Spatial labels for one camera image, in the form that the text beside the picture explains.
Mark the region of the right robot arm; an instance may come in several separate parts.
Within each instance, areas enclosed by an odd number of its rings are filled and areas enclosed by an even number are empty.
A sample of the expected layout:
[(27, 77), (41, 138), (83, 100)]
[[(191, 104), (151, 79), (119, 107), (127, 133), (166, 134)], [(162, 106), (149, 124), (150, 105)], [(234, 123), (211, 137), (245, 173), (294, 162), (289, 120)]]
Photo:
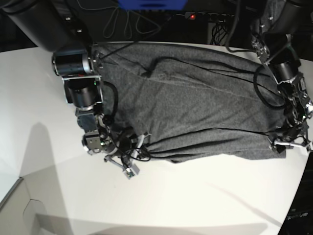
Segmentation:
[(216, 50), (171, 44), (94, 45), (70, 31), (49, 0), (3, 0), (1, 11), (36, 45), (52, 52), (66, 100), (84, 130), (83, 147), (105, 161), (174, 164), (220, 154), (283, 159), (273, 144), (282, 99), (256, 64)]

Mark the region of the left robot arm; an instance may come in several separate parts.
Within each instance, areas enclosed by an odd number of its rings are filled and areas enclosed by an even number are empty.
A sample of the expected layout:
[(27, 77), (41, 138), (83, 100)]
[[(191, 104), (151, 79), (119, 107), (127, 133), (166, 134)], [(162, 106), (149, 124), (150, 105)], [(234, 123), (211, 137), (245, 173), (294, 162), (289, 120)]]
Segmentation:
[(251, 26), (251, 45), (261, 62), (253, 84), (257, 84), (261, 71), (266, 70), (284, 100), (281, 106), (271, 105), (259, 89), (254, 88), (267, 107), (282, 110), (285, 116), (283, 126), (268, 137), (270, 149), (277, 153), (295, 147), (308, 153), (313, 151), (307, 124), (313, 117), (313, 102), (304, 75), (299, 71), (301, 62), (291, 45), (292, 35), (312, 7), (311, 0), (268, 0)]

